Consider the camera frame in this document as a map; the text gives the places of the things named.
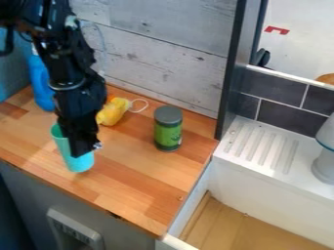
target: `yellow object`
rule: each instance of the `yellow object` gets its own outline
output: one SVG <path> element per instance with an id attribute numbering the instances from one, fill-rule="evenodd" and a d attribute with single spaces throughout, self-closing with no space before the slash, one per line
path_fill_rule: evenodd
<path id="1" fill-rule="evenodd" d="M 105 126 L 113 126 L 130 107 L 131 102 L 129 100 L 109 96 L 104 108 L 97 115 L 97 123 Z"/>

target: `green tin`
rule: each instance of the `green tin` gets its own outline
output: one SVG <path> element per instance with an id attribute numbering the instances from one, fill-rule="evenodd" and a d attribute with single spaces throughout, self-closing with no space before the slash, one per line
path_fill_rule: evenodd
<path id="1" fill-rule="evenodd" d="M 154 112 L 154 142 L 158 149 L 174 151 L 182 142 L 182 111 L 175 106 L 164 105 Z"/>

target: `wooden countertop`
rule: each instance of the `wooden countertop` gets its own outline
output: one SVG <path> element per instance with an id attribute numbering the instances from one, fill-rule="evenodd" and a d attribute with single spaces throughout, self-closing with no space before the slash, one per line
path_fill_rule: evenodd
<path id="1" fill-rule="evenodd" d="M 139 95 L 108 87 L 129 100 Z M 184 110 L 184 139 L 176 152 L 161 152 L 152 143 L 150 100 L 140 114 L 127 112 L 114 127 L 101 127 L 104 147 L 85 173 L 66 170 L 49 130 L 56 115 L 37 107 L 30 87 L 0 104 L 0 159 L 26 174 L 135 225 L 162 236 L 187 199 L 217 141 L 216 121 Z"/>

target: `wooden shelf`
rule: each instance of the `wooden shelf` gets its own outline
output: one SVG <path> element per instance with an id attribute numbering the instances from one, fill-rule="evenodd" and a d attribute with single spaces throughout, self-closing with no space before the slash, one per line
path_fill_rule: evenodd
<path id="1" fill-rule="evenodd" d="M 207 192 L 180 239 L 201 250 L 329 250 L 236 211 Z"/>
<path id="2" fill-rule="evenodd" d="M 108 91 L 129 100 L 145 98 L 115 87 Z M 184 110 L 184 140 L 176 152 L 153 144 L 153 112 L 163 103 L 145 98 L 149 108 L 126 113 L 114 127 L 101 127 L 104 147 L 94 167 L 82 174 L 67 171 L 51 139 L 56 122 L 25 88 L 0 104 L 0 159 L 25 174 L 58 188 L 125 222 L 162 236 L 205 168 L 217 141 L 214 119 Z"/>

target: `red sign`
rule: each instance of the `red sign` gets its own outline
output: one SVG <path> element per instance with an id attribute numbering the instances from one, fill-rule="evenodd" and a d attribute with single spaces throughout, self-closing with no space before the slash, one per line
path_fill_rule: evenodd
<path id="1" fill-rule="evenodd" d="M 277 31 L 279 31 L 279 34 L 281 34 L 281 35 L 286 35 L 287 33 L 290 32 L 289 29 L 280 28 L 280 27 L 274 27 L 274 26 L 268 26 L 268 27 L 265 29 L 265 32 L 271 33 L 273 30 L 277 30 Z"/>

